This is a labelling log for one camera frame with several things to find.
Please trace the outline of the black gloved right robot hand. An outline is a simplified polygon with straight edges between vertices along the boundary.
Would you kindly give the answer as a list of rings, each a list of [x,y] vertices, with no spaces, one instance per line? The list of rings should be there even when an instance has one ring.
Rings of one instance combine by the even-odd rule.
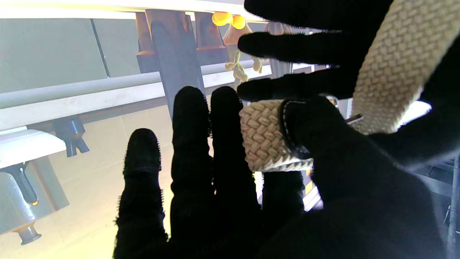
[[[196,87],[174,100],[171,236],[159,186],[160,149],[148,128],[128,142],[114,259],[445,259],[432,194],[323,96],[287,100],[291,140],[314,160],[322,209],[306,212],[299,174],[271,172],[257,202],[245,161],[235,90]]]

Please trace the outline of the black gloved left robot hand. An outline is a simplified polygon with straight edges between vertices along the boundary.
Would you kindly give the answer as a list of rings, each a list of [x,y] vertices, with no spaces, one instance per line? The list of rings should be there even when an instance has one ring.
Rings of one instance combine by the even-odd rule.
[[[246,0],[244,8],[259,17],[298,28],[317,28],[312,35],[243,35],[238,49],[244,53],[280,61],[330,64],[310,74],[252,80],[237,93],[247,101],[304,99],[293,103],[286,114],[287,132],[293,146],[303,145],[315,161],[322,153],[351,154],[367,141],[405,167],[416,167],[459,154],[459,37],[450,46],[431,76],[420,101],[431,105],[426,115],[393,134],[362,136],[353,131],[338,111],[319,94],[339,99],[352,97],[358,71],[391,5],[391,0]]]

